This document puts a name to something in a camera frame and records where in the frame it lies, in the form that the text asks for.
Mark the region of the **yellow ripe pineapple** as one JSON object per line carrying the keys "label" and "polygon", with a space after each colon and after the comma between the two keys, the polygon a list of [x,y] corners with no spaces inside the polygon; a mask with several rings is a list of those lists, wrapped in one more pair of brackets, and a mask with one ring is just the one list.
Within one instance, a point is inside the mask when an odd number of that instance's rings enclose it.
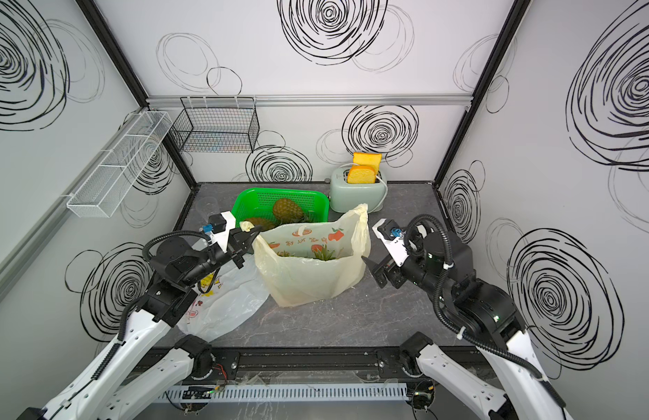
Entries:
{"label": "yellow ripe pineapple", "polygon": [[[324,245],[324,246],[322,246],[322,245],[313,245],[311,247],[310,252],[311,252],[311,255],[309,256],[309,258],[311,258],[311,259],[316,259],[316,260],[324,261],[324,262],[332,261],[332,260],[337,259],[336,253],[333,250],[329,250],[326,245]],[[279,251],[279,252],[277,252],[277,255],[279,257],[297,257],[297,255],[291,254],[291,253],[289,253],[287,251]]]}

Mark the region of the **yellowish fruit print plastic bag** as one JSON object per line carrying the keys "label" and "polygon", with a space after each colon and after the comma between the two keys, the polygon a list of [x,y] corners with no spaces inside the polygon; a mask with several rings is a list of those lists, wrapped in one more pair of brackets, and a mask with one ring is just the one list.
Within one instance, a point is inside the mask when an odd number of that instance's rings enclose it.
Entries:
{"label": "yellowish fruit print plastic bag", "polygon": [[[333,299],[359,283],[362,257],[371,251],[368,206],[360,204],[334,222],[282,224],[261,232],[253,243],[254,262],[280,307]],[[337,259],[311,259],[313,245],[326,245]],[[279,257],[287,251],[297,257]]]}

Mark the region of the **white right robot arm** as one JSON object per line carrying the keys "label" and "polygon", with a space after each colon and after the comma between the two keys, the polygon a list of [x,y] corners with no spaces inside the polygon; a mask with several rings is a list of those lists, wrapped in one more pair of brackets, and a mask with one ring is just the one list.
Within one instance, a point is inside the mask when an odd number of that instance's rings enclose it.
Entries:
{"label": "white right robot arm", "polygon": [[437,319],[483,355],[501,386],[480,379],[421,332],[400,347],[405,374],[443,386],[480,419],[571,418],[513,299],[478,277],[471,248],[454,231],[424,213],[407,227],[381,219],[373,232],[388,252],[381,262],[364,260],[377,285],[411,283],[424,291]]}

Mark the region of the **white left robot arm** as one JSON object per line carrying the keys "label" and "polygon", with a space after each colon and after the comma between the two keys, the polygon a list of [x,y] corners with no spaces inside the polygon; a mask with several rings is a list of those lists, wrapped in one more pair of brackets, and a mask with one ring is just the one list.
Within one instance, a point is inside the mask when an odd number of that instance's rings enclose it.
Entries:
{"label": "white left robot arm", "polygon": [[201,292],[201,281],[225,264],[242,268],[243,256],[261,232],[233,222],[224,231],[177,230],[148,241],[142,258],[160,281],[122,311],[119,330],[105,349],[42,408],[28,407],[22,419],[133,419],[176,383],[206,379],[223,365],[210,345],[187,335],[138,378],[125,380],[152,347],[177,325]]}

